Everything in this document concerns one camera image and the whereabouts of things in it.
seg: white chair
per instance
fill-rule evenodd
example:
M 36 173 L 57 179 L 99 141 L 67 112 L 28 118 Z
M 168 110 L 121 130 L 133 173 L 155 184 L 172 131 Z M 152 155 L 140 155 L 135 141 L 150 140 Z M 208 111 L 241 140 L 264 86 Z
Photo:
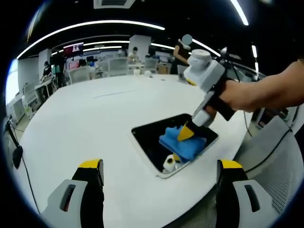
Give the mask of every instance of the white chair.
M 144 67 L 143 70 L 150 70 L 152 73 L 157 74 L 157 64 L 158 64 L 158 59 L 155 58 L 146 58 L 144 61 Z
M 76 69 L 69 70 L 70 84 L 84 82 L 90 80 L 90 66 L 82 66 Z
M 258 135 L 242 144 L 235 157 L 245 171 L 261 163 L 247 175 L 269 193 L 278 215 L 293 198 L 304 176 L 303 159 L 294 135 L 288 132 L 282 139 L 288 130 L 280 117 L 274 117 Z
M 26 84 L 23 87 L 23 94 L 24 94 L 24 106 L 28 107 L 33 102 L 37 101 L 36 93 L 35 93 L 35 85 L 34 84 Z
M 126 57 L 110 58 L 108 62 L 108 77 L 127 75 L 128 59 Z

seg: person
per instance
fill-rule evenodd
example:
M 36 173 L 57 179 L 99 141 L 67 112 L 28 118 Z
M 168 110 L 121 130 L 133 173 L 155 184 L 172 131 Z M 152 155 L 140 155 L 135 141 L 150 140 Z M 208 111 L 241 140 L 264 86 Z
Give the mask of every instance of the person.
M 172 62 L 170 74 L 171 75 L 177 75 L 177 65 L 182 66 L 189 66 L 187 60 L 189 58 L 189 51 L 191 47 L 189 45 L 185 45 L 181 39 L 178 39 L 177 44 L 175 45 L 175 49 L 173 51 L 173 56 L 175 57 L 175 60 Z
M 233 110 L 253 112 L 258 108 L 284 108 L 304 103 L 304 59 L 290 64 L 283 72 L 254 83 L 229 80 L 220 98 Z M 206 111 L 215 116 L 216 111 Z
M 40 80 L 41 83 L 45 82 L 45 80 L 52 76 L 52 69 L 51 69 L 51 65 L 45 61 L 44 63 L 44 70 L 43 70 L 43 76 Z M 47 88 L 44 86 L 42 89 L 42 94 L 44 96 L 44 100 L 46 100 L 48 98 L 48 95 L 52 95 L 53 94 L 53 87 L 52 84 L 48 84 Z
M 85 59 L 80 59 L 78 63 L 78 68 L 79 67 L 85 67 L 86 66 L 86 60 Z
M 137 47 L 133 47 L 133 51 L 128 55 L 129 63 L 133 63 L 134 64 L 134 63 L 139 62 L 137 51 L 138 51 L 138 48 Z
M 43 76 L 41 78 L 41 81 L 43 82 L 47 77 L 51 76 L 51 74 L 52 74 L 51 65 L 47 61 L 45 61 Z

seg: tape roll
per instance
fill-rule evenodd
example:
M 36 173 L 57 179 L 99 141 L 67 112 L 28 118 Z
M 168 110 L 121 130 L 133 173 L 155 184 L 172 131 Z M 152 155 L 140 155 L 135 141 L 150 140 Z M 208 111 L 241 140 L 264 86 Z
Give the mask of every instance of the tape roll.
M 168 155 L 168 157 L 166 158 L 163 167 L 164 169 L 166 169 L 169 172 L 172 172 L 175 170 L 175 159 L 173 157 L 173 154 Z

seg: computer screen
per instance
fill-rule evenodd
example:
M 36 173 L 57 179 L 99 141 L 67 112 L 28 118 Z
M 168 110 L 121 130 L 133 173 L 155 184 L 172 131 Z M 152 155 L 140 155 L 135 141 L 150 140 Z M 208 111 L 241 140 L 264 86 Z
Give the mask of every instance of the computer screen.
M 63 55 L 65 57 L 78 56 L 83 54 L 83 49 L 84 49 L 83 43 L 68 45 L 63 47 Z
M 87 61 L 87 62 L 93 62 L 93 61 L 94 61 L 94 56 L 88 56 L 88 57 L 86 58 L 86 61 Z

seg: office desk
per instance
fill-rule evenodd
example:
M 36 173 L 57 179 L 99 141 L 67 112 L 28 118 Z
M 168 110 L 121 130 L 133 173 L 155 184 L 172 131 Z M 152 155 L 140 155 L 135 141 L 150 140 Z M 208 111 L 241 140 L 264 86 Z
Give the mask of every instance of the office desk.
M 159 74 L 169 74 L 172 64 L 170 63 L 159 63 L 157 64 L 158 67 L 158 73 Z
M 144 64 L 142 63 L 137 63 L 137 64 L 128 64 L 128 68 L 143 68 Z
M 41 96 L 42 96 L 42 93 L 41 93 L 41 88 L 43 88 L 44 86 L 46 87 L 46 89 L 47 89 L 47 96 L 49 97 L 49 91 L 48 91 L 48 85 L 49 84 L 51 84 L 53 82 L 53 80 L 52 79 L 50 79 L 50 80 L 48 80 L 48 81 L 46 81 L 46 82 L 44 82 L 44 83 L 41 83 L 41 84 L 39 84 L 39 85 L 37 85 L 37 86 L 35 86 L 35 93 L 36 93 L 36 97 L 37 97 L 37 99 L 40 101 L 40 103 L 42 104 L 42 98 L 41 98 Z
M 216 183 L 218 159 L 233 159 L 246 134 L 243 112 L 210 126 L 219 139 L 168 179 L 152 172 L 131 129 L 192 114 L 204 97 L 197 87 L 162 78 L 116 76 L 57 90 L 37 111 L 21 139 L 40 211 L 50 193 L 86 160 L 104 160 L 104 227 L 159 228 L 201 200 Z M 246 114 L 248 123 L 251 114 Z M 14 172 L 30 205 L 24 165 Z

